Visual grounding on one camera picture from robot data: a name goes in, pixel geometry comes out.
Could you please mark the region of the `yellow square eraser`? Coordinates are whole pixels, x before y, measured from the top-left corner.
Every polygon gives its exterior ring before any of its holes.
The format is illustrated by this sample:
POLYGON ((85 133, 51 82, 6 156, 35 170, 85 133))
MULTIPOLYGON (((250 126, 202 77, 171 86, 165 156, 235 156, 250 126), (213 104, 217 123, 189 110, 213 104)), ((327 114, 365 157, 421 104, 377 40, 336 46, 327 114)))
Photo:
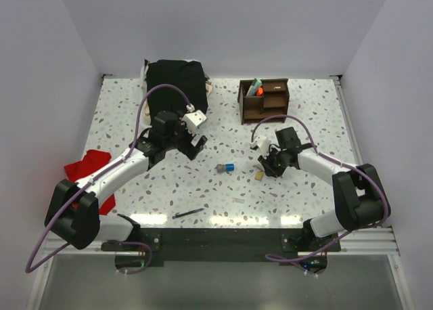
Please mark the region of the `yellow square eraser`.
POLYGON ((255 175, 255 180, 261 181, 262 178, 263 178, 263 176, 264 176, 263 172, 257 172, 256 175, 255 175))

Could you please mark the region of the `dark purple pen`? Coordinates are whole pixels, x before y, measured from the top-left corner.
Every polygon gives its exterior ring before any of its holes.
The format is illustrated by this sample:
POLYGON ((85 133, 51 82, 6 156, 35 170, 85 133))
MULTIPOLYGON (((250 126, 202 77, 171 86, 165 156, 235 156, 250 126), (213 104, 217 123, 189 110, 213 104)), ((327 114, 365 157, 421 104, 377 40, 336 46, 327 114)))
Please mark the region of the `dark purple pen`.
POLYGON ((181 217, 186 217, 186 216, 189 216, 189 215, 192 215, 192 214, 196 214, 196 213, 199 213, 199 212, 202 212, 202 211, 204 211, 204 208, 197 208, 197 209, 194 209, 194 210, 191 210, 191 211, 187 211, 187 212, 184 212, 184 213, 179 213, 179 214, 173 215, 172 219, 178 219, 178 218, 181 218, 181 217))

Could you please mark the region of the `orange black highlighter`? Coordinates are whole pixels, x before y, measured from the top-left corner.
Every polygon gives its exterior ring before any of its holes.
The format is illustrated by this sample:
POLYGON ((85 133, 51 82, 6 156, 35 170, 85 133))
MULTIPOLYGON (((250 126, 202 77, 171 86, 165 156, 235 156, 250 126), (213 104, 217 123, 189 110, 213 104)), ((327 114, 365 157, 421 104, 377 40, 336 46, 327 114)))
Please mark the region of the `orange black highlighter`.
POLYGON ((256 96, 263 96, 263 94, 264 94, 264 89, 262 87, 259 87, 256 92, 256 96))

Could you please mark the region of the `light green highlighter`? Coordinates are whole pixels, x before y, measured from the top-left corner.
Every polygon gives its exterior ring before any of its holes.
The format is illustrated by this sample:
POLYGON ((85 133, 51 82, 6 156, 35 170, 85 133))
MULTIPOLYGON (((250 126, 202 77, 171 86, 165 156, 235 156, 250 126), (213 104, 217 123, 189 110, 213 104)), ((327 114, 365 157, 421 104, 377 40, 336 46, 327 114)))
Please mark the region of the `light green highlighter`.
POLYGON ((262 81, 260 79, 254 79, 247 91, 247 96, 254 96, 258 89, 262 86, 262 81))

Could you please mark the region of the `blue pen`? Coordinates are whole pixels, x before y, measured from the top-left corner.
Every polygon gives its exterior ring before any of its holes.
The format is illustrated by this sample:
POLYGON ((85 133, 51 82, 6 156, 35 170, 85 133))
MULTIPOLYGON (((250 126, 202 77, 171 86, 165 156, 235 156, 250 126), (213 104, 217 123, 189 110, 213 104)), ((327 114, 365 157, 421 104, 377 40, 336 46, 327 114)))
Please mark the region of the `blue pen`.
POLYGON ((251 93, 254 91, 254 88, 255 88, 255 81, 252 82, 252 84, 248 90, 248 95, 251 95, 251 93))

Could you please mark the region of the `thin white green pen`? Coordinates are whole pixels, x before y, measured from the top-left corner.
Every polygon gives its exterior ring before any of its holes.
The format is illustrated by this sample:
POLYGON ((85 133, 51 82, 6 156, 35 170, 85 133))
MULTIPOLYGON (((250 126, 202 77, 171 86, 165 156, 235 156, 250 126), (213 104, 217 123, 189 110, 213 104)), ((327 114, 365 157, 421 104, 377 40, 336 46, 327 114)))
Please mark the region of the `thin white green pen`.
POLYGON ((250 94, 251 94, 253 88, 254 88, 253 85, 249 86, 249 88, 248 88, 248 90, 247 90, 247 92, 246 92, 246 96, 250 96, 250 94))

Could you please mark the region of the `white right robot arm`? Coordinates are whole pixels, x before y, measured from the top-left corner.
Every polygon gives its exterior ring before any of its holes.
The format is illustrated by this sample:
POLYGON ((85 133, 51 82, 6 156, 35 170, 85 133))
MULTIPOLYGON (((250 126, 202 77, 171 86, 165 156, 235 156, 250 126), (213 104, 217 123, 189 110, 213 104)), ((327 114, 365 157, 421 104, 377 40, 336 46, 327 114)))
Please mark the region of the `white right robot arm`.
POLYGON ((292 167, 320 178, 333 190, 334 208, 304 222, 299 245, 316 251, 334 234, 381 225, 387 220, 390 205, 374 166, 347 164, 323 154, 313 143, 302 143, 292 127, 275 134, 277 145, 266 137, 250 142, 250 148, 260 152, 258 161, 266 176, 281 177, 292 167))

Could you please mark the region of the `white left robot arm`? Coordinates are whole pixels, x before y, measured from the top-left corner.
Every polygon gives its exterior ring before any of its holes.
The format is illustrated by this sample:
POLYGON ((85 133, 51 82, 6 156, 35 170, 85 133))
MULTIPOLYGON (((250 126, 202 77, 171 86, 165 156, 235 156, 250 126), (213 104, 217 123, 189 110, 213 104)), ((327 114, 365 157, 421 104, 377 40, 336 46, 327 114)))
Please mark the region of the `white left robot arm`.
POLYGON ((126 183, 164 160, 171 150, 194 160, 207 138, 201 136, 196 145, 192 141, 206 120, 200 110, 184 115, 159 112, 152 125, 136 136, 118 158, 82 179, 64 179, 56 185, 45 218, 47 230, 79 250, 94 241, 116 241, 124 250, 136 249, 140 243, 139 224, 124 215, 101 215, 102 204, 126 183))

